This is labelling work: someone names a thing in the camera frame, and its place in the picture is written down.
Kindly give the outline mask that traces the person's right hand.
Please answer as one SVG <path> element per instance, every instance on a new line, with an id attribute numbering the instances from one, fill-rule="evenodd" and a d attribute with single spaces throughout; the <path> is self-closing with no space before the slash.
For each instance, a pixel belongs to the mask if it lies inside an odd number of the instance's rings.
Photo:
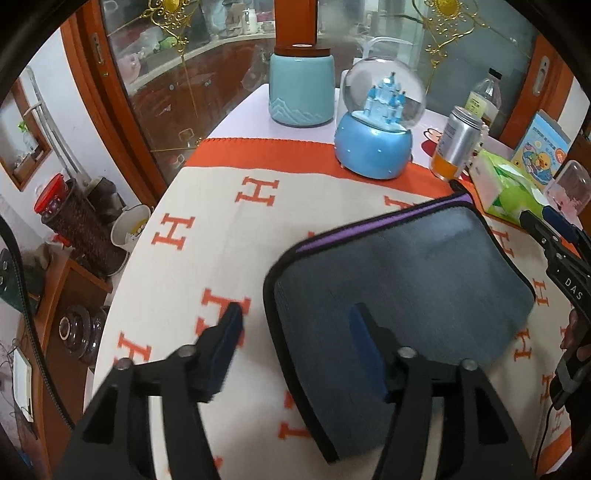
<path id="1" fill-rule="evenodd" d="M 562 350 L 575 348 L 579 345 L 581 339 L 582 322 L 576 309 L 572 309 L 568 317 L 568 325 L 564 330 L 563 338 L 560 344 Z"/>

